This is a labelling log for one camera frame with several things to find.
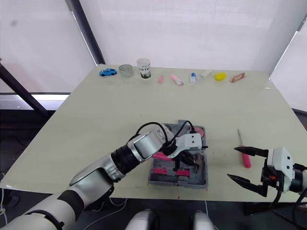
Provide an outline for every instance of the white table surface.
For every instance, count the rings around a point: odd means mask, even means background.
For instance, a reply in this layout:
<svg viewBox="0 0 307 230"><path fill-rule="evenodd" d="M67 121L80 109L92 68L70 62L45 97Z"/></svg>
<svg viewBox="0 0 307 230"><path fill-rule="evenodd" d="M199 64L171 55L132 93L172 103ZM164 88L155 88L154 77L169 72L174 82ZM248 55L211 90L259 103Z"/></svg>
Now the white table surface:
<svg viewBox="0 0 307 230"><path fill-rule="evenodd" d="M188 119L206 128L208 189L148 184L148 160L115 184L112 197L272 201L274 188L269 188L264 198L226 175L260 183L264 158L251 157L252 168L244 168L241 154L233 150L239 145L238 128L244 145L263 149L285 146L295 162L307 164L307 132L263 72L246 71L246 78L230 83L241 71L226 71L223 81L198 78L192 85L189 73L203 70L152 68L152 77L143 80L135 67L131 78L124 79L118 73L102 79L98 73L105 68L118 66L100 65L90 72L39 131L0 187L60 192L79 170L124 145L139 126L150 121L177 123L178 119ZM177 86L169 78L172 73L186 84ZM164 80L159 84L161 74ZM288 192L281 201L297 198Z"/></svg>

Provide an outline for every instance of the white wire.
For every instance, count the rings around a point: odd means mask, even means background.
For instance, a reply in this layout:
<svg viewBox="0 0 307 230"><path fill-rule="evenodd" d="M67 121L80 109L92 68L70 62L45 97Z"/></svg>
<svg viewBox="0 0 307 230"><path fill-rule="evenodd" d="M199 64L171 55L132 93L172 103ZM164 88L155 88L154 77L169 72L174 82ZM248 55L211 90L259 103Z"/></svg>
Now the white wire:
<svg viewBox="0 0 307 230"><path fill-rule="evenodd" d="M87 230L90 226L92 226L92 225L95 224L96 222L98 222L98 221L100 221L100 220L102 220L102 219L104 219L104 218L106 218L106 217L109 217L109 216L111 216L111 215L113 215L113 214L115 214L115 213L118 213L118 212L120 212L121 210L123 210L123 209L125 208L126 204L127 204L127 200L128 200L128 199L125 200L125 202L124 202L125 205L124 205L121 209L119 209L119 210L117 210L117 211L115 211L115 212L112 212L112 213L110 213L110 214L108 214L108 215L106 215L106 216L104 216L104 217L101 217L101 218L95 220L94 222L92 222L92 223L90 223L88 226L86 226L85 229L83 229L83 230Z"/></svg>
<svg viewBox="0 0 307 230"><path fill-rule="evenodd" d="M110 197L109 197L109 200L110 200L111 204L113 204L113 205L116 206L116 207L119 207L119 206L122 206L122 205L127 201L127 198L126 198L126 200L125 200L123 203L121 203L121 204L115 204L115 203L111 200Z"/></svg>
<svg viewBox="0 0 307 230"><path fill-rule="evenodd" d="M0 213L1 213L0 216L4 215L5 225L7 225L8 224L8 219L7 219L6 214L5 214L5 208L2 207L3 199L4 199L4 189L2 188L2 196L1 196L1 203L0 203Z"/></svg>
<svg viewBox="0 0 307 230"><path fill-rule="evenodd" d="M102 205L99 209L92 209L93 212L100 212L102 210L102 207L104 206L105 202L102 202Z"/></svg>
<svg viewBox="0 0 307 230"><path fill-rule="evenodd" d="M207 213L207 216L209 217L208 208L207 208L207 201L205 201L205 205L206 205L206 213Z"/></svg>

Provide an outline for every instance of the blue toy car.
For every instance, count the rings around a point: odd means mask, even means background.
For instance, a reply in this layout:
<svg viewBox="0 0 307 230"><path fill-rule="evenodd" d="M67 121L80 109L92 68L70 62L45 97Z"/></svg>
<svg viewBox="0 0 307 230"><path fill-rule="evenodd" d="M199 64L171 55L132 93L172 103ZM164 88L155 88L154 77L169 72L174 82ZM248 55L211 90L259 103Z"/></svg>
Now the blue toy car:
<svg viewBox="0 0 307 230"><path fill-rule="evenodd" d="M99 72L100 76L109 76L115 74L117 74L117 71L115 69L103 69Z"/></svg>

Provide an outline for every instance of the yellow sponge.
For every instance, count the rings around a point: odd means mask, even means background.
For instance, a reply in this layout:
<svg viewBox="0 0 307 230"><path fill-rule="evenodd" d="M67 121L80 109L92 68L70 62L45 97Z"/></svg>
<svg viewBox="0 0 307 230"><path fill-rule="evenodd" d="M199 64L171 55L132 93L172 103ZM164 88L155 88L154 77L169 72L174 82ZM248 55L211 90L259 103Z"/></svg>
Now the yellow sponge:
<svg viewBox="0 0 307 230"><path fill-rule="evenodd" d="M216 73L216 75L215 75L215 79L217 80L217 81L222 81L222 80L224 80L226 78L226 73Z"/></svg>

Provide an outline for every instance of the black pole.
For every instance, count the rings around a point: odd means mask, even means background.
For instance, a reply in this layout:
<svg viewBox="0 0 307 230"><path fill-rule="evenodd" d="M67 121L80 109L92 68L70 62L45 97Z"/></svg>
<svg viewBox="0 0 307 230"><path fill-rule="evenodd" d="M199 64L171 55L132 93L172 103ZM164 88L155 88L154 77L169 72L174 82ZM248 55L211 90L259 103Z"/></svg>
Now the black pole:
<svg viewBox="0 0 307 230"><path fill-rule="evenodd" d="M45 118L50 118L48 110L46 110L19 82L13 75L0 65L0 78L14 90L25 102L29 104L35 111Z"/></svg>
<svg viewBox="0 0 307 230"><path fill-rule="evenodd" d="M73 13L74 18L78 24L78 27L83 35L88 49L96 64L105 64L104 57L100 51L100 48L96 42L92 29L87 21L85 13L82 9L79 0L65 0L69 10Z"/></svg>

